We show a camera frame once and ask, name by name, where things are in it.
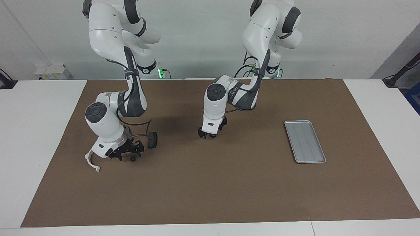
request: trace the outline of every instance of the table surface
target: table surface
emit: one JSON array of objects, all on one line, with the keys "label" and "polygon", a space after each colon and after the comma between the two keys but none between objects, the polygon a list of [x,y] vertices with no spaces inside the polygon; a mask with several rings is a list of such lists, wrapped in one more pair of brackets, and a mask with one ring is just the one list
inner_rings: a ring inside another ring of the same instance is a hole
[{"label": "table surface", "polygon": [[[420,116],[398,89],[387,88],[380,80],[344,82],[420,208]],[[85,84],[19,81],[13,90],[0,91],[0,235],[417,236],[420,232],[420,219],[19,228]]]}]

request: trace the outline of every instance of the brown paper mat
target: brown paper mat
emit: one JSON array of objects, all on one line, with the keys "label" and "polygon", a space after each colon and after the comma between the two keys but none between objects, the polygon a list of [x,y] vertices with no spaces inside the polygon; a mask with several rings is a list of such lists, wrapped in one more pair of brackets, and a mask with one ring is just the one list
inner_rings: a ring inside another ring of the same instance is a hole
[{"label": "brown paper mat", "polygon": [[[227,114],[218,137],[201,140],[210,83],[143,81],[148,110],[128,121],[153,118],[157,149],[134,163],[94,156],[96,173],[84,111],[126,82],[89,81],[22,227],[420,218],[343,81],[266,80],[254,111]],[[294,162],[283,122],[300,119],[326,163]]]}]

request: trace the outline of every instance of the green light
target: green light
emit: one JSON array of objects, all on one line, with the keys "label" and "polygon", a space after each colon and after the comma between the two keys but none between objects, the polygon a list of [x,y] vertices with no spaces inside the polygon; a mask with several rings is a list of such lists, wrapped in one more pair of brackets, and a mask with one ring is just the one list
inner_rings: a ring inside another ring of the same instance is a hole
[{"label": "green light", "polygon": [[158,70],[158,72],[159,72],[159,77],[160,77],[161,79],[163,79],[163,78],[165,77],[165,72],[163,72],[163,71],[162,71],[162,69],[160,69],[160,68],[158,68],[157,70]]}]

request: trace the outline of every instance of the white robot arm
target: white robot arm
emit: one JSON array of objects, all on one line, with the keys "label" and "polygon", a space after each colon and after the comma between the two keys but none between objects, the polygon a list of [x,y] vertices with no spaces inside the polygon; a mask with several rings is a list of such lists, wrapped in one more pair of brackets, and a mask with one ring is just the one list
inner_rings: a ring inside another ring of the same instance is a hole
[{"label": "white robot arm", "polygon": [[[146,21],[138,12],[136,0],[85,0],[83,13],[89,19],[89,40],[92,49],[109,62],[124,68],[128,91],[101,93],[85,112],[85,119],[92,131],[98,135],[96,143],[85,156],[92,165],[92,153],[102,158],[118,158],[122,153],[132,152],[141,155],[144,147],[140,141],[133,144],[129,128],[120,123],[122,117],[140,117],[147,109],[146,98],[140,83],[140,75],[156,67],[149,48],[140,48],[146,43],[160,40],[157,30],[148,30]],[[151,63],[142,68],[138,61]],[[148,134],[149,148],[155,148],[157,134]]]},{"label": "white robot arm", "polygon": [[296,48],[302,41],[302,34],[296,27],[301,13],[293,1],[254,0],[251,6],[251,20],[246,26],[242,43],[251,58],[256,61],[256,72],[251,82],[243,84],[229,76],[221,76],[211,84],[204,96],[203,125],[198,129],[200,137],[216,137],[227,124],[226,103],[240,111],[255,108],[263,77],[277,72],[281,54],[280,47]]}]

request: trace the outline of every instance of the metal tray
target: metal tray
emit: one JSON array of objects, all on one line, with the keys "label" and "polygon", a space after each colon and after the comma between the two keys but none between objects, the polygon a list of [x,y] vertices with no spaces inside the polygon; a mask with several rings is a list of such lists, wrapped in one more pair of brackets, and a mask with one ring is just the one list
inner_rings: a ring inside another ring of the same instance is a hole
[{"label": "metal tray", "polygon": [[285,121],[284,125],[297,163],[324,163],[326,161],[310,121]]}]

